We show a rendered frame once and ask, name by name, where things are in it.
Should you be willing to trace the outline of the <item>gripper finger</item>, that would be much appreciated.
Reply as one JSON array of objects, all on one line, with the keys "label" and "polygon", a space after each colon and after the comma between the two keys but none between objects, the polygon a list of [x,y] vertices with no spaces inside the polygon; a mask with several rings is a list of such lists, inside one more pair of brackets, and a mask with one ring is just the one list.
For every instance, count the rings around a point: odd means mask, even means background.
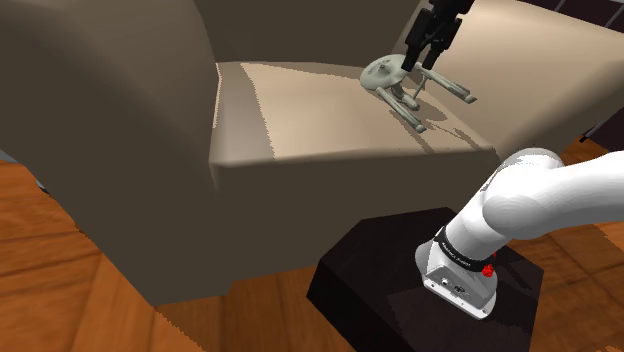
[{"label": "gripper finger", "polygon": [[430,40],[430,49],[422,63],[425,69],[431,70],[439,56],[450,47],[461,24],[462,20],[456,18],[435,31]]},{"label": "gripper finger", "polygon": [[433,23],[434,13],[429,9],[421,9],[405,39],[407,51],[401,65],[403,70],[411,72],[414,68],[427,36],[431,33]]}]

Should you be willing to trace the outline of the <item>grey toy spaceship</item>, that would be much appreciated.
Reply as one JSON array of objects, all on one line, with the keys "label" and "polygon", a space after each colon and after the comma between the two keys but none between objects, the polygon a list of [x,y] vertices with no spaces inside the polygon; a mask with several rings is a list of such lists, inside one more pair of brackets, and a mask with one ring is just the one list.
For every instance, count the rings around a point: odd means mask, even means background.
[{"label": "grey toy spaceship", "polygon": [[382,98],[417,133],[424,132],[426,128],[413,114],[414,111],[420,109],[416,97],[428,81],[437,83],[467,104],[472,104],[477,100],[469,89],[447,79],[434,70],[425,69],[420,62],[415,64],[415,69],[422,74],[422,80],[414,93],[406,92],[402,87],[402,82],[407,77],[408,72],[401,68],[405,58],[406,56],[403,54],[390,54],[373,61],[362,71],[359,82],[364,89],[374,91]]}]

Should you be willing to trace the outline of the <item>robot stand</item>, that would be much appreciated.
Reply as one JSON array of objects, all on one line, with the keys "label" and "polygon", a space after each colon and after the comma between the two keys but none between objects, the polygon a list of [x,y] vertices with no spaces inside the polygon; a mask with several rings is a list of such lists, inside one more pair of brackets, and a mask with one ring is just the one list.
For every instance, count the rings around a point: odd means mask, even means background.
[{"label": "robot stand", "polygon": [[476,320],[423,286],[416,248],[448,208],[360,221],[320,260],[307,297],[356,352],[529,352],[543,270],[498,250],[493,312]]}]

